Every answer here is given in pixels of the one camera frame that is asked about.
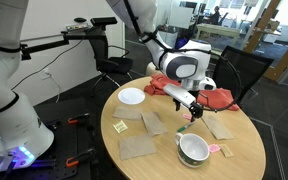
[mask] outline brown paper napkin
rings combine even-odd
[[[164,134],[167,132],[164,124],[160,121],[160,118],[157,112],[142,113],[142,117],[143,117],[146,129],[151,136],[154,136],[157,134]]]
[[[129,109],[123,106],[118,106],[115,109],[113,117],[129,119],[129,120],[142,120],[141,110]]]
[[[148,134],[120,140],[121,160],[155,153],[155,145]]]
[[[212,132],[216,139],[232,139],[234,136],[225,128],[225,126],[218,121],[214,116],[203,116],[208,129]]]

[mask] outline round wooden table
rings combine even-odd
[[[128,179],[262,179],[265,171],[265,151],[263,142],[256,128],[242,110],[221,111],[218,113],[204,111],[205,116],[217,118],[234,136],[233,139],[216,140],[205,123],[196,119],[195,123],[182,133],[194,133],[210,144],[227,144],[234,156],[226,158],[221,151],[210,153],[210,157],[199,168],[191,169],[183,165],[177,157],[174,136],[176,131],[189,121],[182,117],[190,114],[183,107],[175,111],[175,104],[170,96],[145,93],[145,100],[137,105],[127,105],[118,99],[118,93],[127,87],[144,89],[151,77],[131,81],[117,89],[107,100],[101,117],[101,131],[105,146],[112,160]],[[130,136],[147,134],[143,121],[123,120],[128,129],[118,133],[113,124],[120,118],[112,115],[118,106],[142,109],[143,112],[158,112],[160,120],[168,132],[152,137],[156,153],[121,160],[119,141]]]

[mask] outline chair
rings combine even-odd
[[[260,80],[274,59],[250,54],[231,46],[226,46],[221,56],[228,59],[240,75],[242,88],[236,103],[242,107],[243,104],[258,95],[252,86]],[[225,62],[217,61],[212,78],[218,88],[230,90],[233,98],[235,98],[238,83],[234,73]]]
[[[226,16],[228,15],[228,12],[224,14],[224,16],[222,17],[222,19],[218,22],[217,25],[222,26],[224,19],[226,18]]]
[[[92,38],[90,38],[89,41],[93,48],[94,59],[96,60],[96,69],[101,73],[101,77],[96,81],[92,88],[91,95],[94,96],[96,86],[103,79],[109,79],[120,87],[120,85],[112,79],[109,74],[127,74],[129,78],[133,80],[132,76],[129,74],[129,71],[133,66],[133,60],[125,58],[129,51],[121,47],[108,45],[105,28],[93,26],[90,33],[92,33]],[[121,57],[108,57],[110,47],[125,50],[126,53]]]

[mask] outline red towel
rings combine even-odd
[[[233,101],[231,91],[223,88],[218,88],[213,91],[200,90],[200,93],[208,97],[208,102],[207,99],[200,94],[197,97],[197,102],[206,107],[219,109],[229,105]],[[240,109],[240,107],[237,104],[233,104],[228,109],[232,111],[237,111]]]
[[[152,80],[150,81],[150,85],[144,87],[144,91],[150,95],[166,95],[166,93],[163,90],[163,87],[169,83],[174,84],[176,86],[181,85],[179,82],[171,80],[164,74],[154,74],[151,77]]]

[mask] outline person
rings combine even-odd
[[[209,19],[210,19],[209,23],[210,24],[218,25],[218,19],[220,18],[220,13],[218,12],[219,10],[220,10],[220,7],[215,6],[215,8],[214,8],[215,13],[209,17]]]

